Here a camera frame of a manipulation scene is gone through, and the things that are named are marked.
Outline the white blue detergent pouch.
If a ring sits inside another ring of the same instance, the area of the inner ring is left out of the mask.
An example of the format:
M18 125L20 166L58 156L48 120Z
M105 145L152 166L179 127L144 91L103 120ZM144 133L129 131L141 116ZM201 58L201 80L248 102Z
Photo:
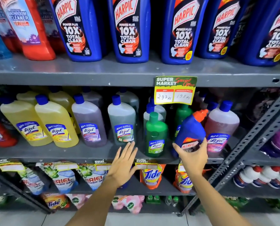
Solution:
M55 169L54 163L37 163L37 166L52 179L60 194L69 194L79 185L75 172L74 170L59 172Z
M29 189L32 194L40 195L46 189L44 182L30 168L25 167L25 170L18 171L17 173L21 177L22 183Z
M77 171L93 191L99 188L108 172L97 170L94 164L78 164Z

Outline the person's left forearm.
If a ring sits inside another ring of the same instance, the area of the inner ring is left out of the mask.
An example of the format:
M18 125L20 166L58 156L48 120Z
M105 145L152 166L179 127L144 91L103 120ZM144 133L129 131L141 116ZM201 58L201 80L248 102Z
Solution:
M74 214L65 226L105 226L111 202L117 189L128 179L107 176L101 186Z

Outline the dark refill pouch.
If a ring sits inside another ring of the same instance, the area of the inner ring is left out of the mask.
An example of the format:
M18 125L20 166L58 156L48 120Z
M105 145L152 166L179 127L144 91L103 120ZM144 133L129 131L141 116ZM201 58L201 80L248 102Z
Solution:
M261 88L250 99L244 112L244 123L254 125L269 109L273 102L280 96L280 88Z

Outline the large blue toilet cleaner bottle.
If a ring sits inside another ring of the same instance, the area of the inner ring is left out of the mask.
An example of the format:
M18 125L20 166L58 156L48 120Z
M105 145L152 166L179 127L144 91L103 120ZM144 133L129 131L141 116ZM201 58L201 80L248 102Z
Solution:
M242 64L273 67L280 60L280 0L257 0L236 54Z
M107 0L116 60L124 64L149 60L150 0Z
M195 50L203 59L223 59L249 0L209 0Z
M192 62L209 0L166 0L161 61L170 65Z
M48 1L71 61L100 61L102 51L93 0Z

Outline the pink softener pouch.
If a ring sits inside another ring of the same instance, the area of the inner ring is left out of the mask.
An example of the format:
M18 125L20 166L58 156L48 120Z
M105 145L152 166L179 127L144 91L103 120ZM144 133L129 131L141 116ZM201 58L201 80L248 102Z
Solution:
M92 196L91 194L65 194L77 209L80 209L85 202Z
M143 195L117 195L112 200L112 206L115 210L121 210L126 207L133 214L140 213L142 209L142 203L145 196Z

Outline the small blue orange-capped cleaner bottle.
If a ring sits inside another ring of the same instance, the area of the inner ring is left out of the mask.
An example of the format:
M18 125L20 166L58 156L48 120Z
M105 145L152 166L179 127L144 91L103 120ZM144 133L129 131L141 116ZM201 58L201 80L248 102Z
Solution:
M179 132L174 140L185 152L194 152L199 148L206 136L206 132L201 122L208 113L207 109L199 110L186 117L180 125Z

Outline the small clear floor cleaner bottle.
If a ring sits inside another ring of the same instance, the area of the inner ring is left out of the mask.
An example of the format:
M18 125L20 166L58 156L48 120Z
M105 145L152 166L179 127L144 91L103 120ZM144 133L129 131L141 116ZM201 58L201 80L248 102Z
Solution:
M154 106L154 112L157 112L157 113L159 113L160 115L162 115L162 117L163 117L163 118L162 118L162 122L165 122L166 114L167 114L165 108L164 108L163 106L161 106L161 105L156 105L156 104L155 104L155 102L154 102L154 96L150 96L150 98L149 98L149 103L150 103L151 105Z
M151 112L154 112L155 105L150 102L146 105L146 111L143 114L143 140L146 138L146 123L149 121L149 116Z

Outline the purple floor cleaner bottle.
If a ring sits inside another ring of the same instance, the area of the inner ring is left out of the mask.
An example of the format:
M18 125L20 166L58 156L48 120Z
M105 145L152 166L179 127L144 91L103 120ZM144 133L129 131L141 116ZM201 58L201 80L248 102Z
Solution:
M103 107L103 98L102 96L91 90L91 87L89 86L83 86L82 87L82 95L85 101L91 102L98 106L100 109Z
M92 148L103 147L107 144L107 135L101 110L92 102L85 101L81 93L73 97L75 102L71 108L84 143Z

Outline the yellow green price sign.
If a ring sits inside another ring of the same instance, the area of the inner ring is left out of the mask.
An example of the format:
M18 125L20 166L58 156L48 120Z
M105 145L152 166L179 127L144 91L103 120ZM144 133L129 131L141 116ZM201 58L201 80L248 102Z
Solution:
M157 76L154 86L154 104L191 105L196 84L196 76Z

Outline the red bathroom cleaner bottle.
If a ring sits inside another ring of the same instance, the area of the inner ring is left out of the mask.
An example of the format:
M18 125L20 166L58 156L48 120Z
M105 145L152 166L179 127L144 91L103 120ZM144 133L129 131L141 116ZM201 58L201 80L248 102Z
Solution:
M0 0L0 7L18 37L27 59L49 61L56 58L35 0Z
M22 47L16 33L10 26L10 23L0 6L0 37L9 49L13 53L22 53Z
M65 53L65 47L56 26L49 0L35 0L37 9L44 24L46 37L56 54Z

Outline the small green floor cleaner bottle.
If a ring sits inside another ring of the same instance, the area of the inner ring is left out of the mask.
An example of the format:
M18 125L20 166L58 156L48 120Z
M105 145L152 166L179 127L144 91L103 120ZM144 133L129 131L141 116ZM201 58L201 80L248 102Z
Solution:
M173 141L176 139L184 119L192 114L193 114L193 110L189 107L189 105L186 104L179 105L179 107L176 110L175 119L174 119L174 126L172 132Z
M162 155L168 137L168 125L158 120L159 113L151 112L146 123L146 138L144 154L151 158Z

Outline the gray slotted metal rack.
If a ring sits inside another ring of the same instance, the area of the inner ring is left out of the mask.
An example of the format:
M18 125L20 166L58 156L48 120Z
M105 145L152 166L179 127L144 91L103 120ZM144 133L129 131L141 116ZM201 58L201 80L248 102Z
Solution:
M220 153L208 153L208 164L219 164L213 173L207 173L208 182L224 197L249 199L280 199L280 189L268 185L238 187L233 177L245 166L280 166L280 158L273 158L260 149L280 129L280 88L275 91L272 104L262 106L262 116L249 121L244 113L237 112L240 125L228 139Z

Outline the person's left hand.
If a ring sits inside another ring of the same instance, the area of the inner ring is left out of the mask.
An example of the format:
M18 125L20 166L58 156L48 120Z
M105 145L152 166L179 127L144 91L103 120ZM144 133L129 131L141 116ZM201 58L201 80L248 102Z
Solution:
M117 163L112 162L106 177L106 181L110 181L115 188L119 188L132 177L130 176L130 169L133 167L134 162L124 162L124 148L120 153L121 161ZM134 147L134 149L136 155L138 148Z

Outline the small green bottle pack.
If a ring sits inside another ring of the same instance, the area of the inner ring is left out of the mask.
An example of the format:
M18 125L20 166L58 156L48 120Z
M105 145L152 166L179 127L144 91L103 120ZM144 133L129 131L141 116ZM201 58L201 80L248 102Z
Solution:
M156 196L148 195L148 196L145 196L145 202L146 202L146 204L159 205L159 204L161 204L161 198L158 195L156 195Z

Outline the small clear green-capped bottle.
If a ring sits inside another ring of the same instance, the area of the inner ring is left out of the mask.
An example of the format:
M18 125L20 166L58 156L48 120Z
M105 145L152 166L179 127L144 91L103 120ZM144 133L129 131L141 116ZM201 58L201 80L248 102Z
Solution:
M179 196L165 196L165 204L167 206L176 207L179 203Z

